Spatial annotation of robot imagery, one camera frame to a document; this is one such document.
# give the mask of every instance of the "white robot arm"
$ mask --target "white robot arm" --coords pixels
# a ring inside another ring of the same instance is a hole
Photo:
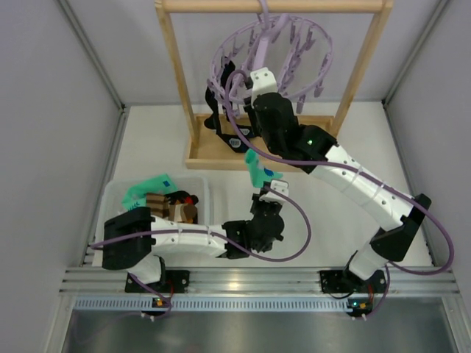
[[[253,132],[261,136],[272,154],[287,160],[327,161],[364,169],[339,145],[338,141],[318,126],[299,124],[291,102],[277,92],[275,77],[266,68],[254,71],[251,99],[244,107]],[[347,288],[364,286],[388,261],[402,261],[425,215],[407,201],[395,197],[384,185],[376,185],[344,168],[326,165],[302,165],[305,173],[326,181],[366,210],[379,224],[378,232],[352,255],[341,280]],[[273,180],[271,189],[288,195],[288,184]],[[143,236],[104,247],[103,267],[127,269],[143,283],[160,281],[164,271],[160,256],[175,252],[199,252],[212,257],[235,259],[248,256],[227,241],[210,232],[227,236],[247,250],[267,252],[275,240],[283,240],[284,223],[279,212],[283,199],[262,189],[254,195],[251,221],[233,221],[222,225],[177,224],[153,218],[150,210],[138,208],[105,223],[105,240],[134,232],[162,230],[162,234]],[[431,200],[425,195],[414,197],[425,209]]]
[[[154,231],[156,234],[104,246],[102,267],[127,270],[142,283],[149,284],[161,280],[166,254],[196,252],[227,259],[249,256],[225,239],[213,236],[212,232],[247,250],[270,251],[275,240],[283,240],[284,223],[279,213],[285,199],[279,195],[288,197],[288,183],[272,180],[269,188],[278,195],[265,189],[254,194],[250,221],[229,221],[221,225],[183,224],[154,217],[147,207],[112,218],[105,222],[105,240],[135,232]]]

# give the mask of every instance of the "transparent plastic bin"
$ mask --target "transparent plastic bin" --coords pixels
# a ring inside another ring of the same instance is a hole
[[[95,231],[95,242],[103,240],[104,225],[108,219],[116,217],[126,212],[121,202],[123,201],[124,194],[130,187],[136,185],[144,180],[156,177],[147,176],[140,179],[131,180],[112,180],[106,185],[103,193],[102,202],[100,204],[100,211],[98,214],[98,223]],[[178,187],[178,190],[184,190],[191,195],[198,196],[198,223],[199,224],[212,224],[212,198],[209,190],[208,178],[195,173],[184,174],[169,174],[170,179]],[[93,266],[102,265],[102,252],[95,252],[93,257]]]

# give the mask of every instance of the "white wall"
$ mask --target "white wall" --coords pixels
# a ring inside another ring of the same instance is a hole
[[[179,101],[152,0],[69,1],[123,100],[139,103]],[[396,0],[358,98],[379,100],[386,95],[436,3],[437,0]],[[325,80],[322,97],[339,99],[371,15],[316,14],[308,17],[321,24],[333,37],[334,64]],[[191,99],[202,102],[209,62],[215,50],[229,34],[256,17],[254,14],[179,14],[172,18]],[[311,73],[306,70],[300,74]]]
[[[38,353],[118,110],[54,1],[0,1],[0,48],[0,352]]]
[[[471,1],[452,1],[390,106],[415,191],[453,237],[453,271],[471,313]],[[439,258],[447,248],[434,227]]]

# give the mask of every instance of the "wooden stand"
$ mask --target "wooden stand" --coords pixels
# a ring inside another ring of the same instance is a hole
[[[301,115],[302,124],[321,126],[330,134],[337,136],[348,109],[355,98],[361,80],[368,68],[369,61],[375,52],[383,28],[391,12],[393,0],[266,0],[270,13],[372,13],[373,18],[361,46],[350,79],[334,116]],[[216,134],[203,126],[208,114],[194,115],[191,107],[188,88],[183,72],[177,39],[171,23],[171,13],[261,13],[263,9],[258,0],[156,0],[155,9],[162,28],[163,37],[174,67],[178,92],[182,100],[190,143],[186,156],[189,169],[244,170],[244,155],[236,154],[220,140]],[[229,128],[225,118],[221,119],[223,130]],[[240,124],[249,125],[248,121]],[[252,141],[257,147],[266,151],[260,138]],[[287,165],[263,160],[268,168],[277,171],[296,171]]]

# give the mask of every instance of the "green cloth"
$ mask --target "green cloth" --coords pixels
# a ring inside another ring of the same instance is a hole
[[[246,152],[244,161],[250,172],[250,181],[252,181],[254,188],[262,188],[264,182],[283,178],[281,173],[265,168],[258,159],[258,154],[252,149]]]
[[[161,174],[133,185],[124,195],[122,204],[124,209],[131,211],[137,207],[146,206],[146,194],[158,193],[166,195],[178,191],[177,186],[172,182],[168,174]]]

